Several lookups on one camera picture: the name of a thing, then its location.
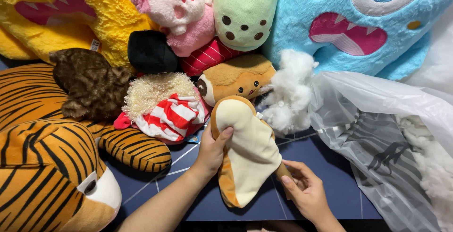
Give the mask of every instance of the tiger head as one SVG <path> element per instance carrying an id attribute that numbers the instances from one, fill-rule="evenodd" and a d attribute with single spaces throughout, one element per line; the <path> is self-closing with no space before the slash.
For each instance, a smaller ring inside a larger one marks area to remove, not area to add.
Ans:
<path id="1" fill-rule="evenodd" d="M 121 198 L 85 126 L 41 119 L 0 132 L 0 231 L 97 232 Z"/>

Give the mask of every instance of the right hand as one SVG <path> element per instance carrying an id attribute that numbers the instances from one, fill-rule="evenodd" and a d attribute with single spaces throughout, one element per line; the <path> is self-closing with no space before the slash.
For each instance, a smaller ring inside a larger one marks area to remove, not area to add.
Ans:
<path id="1" fill-rule="evenodd" d="M 315 225 L 333 216 L 327 204 L 323 182 L 302 162 L 283 160 L 294 181 L 282 176 L 281 182 L 299 212 Z"/>

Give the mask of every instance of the brown plush toy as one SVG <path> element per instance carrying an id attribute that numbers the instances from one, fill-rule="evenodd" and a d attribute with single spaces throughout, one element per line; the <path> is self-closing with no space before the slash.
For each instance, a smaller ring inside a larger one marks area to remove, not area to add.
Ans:
<path id="1" fill-rule="evenodd" d="M 243 55 L 203 72 L 197 82 L 201 96 L 210 106 L 227 96 L 241 96 L 251 100 L 270 84 L 275 69 L 260 54 Z"/>
<path id="2" fill-rule="evenodd" d="M 211 113 L 214 139 L 227 127 L 233 136 L 223 149 L 223 163 L 219 168 L 219 187 L 223 201 L 229 207 L 246 206 L 275 173 L 278 178 L 291 173 L 282 163 L 272 129 L 256 112 L 250 101 L 239 96 L 220 100 Z"/>
<path id="3" fill-rule="evenodd" d="M 111 67 L 99 52 L 71 48 L 51 52 L 55 82 L 68 93 L 63 115 L 94 121 L 113 121 L 125 104 L 131 71 Z"/>

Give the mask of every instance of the red striped plush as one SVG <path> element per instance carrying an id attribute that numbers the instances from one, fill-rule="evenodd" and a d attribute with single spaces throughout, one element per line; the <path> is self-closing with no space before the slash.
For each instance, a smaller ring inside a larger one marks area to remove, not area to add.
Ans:
<path id="1" fill-rule="evenodd" d="M 206 69 L 244 53 L 246 52 L 226 47 L 218 37 L 214 37 L 207 45 L 192 52 L 189 57 L 179 58 L 179 63 L 188 76 L 199 76 Z"/>

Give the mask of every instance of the curly blonde fur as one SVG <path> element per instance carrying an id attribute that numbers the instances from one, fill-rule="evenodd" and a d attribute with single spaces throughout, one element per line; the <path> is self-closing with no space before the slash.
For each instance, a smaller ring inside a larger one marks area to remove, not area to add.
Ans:
<path id="1" fill-rule="evenodd" d="M 122 110 L 134 122 L 138 116 L 150 113 L 159 102 L 175 93 L 199 99 L 194 84 L 183 73 L 145 75 L 130 83 Z"/>

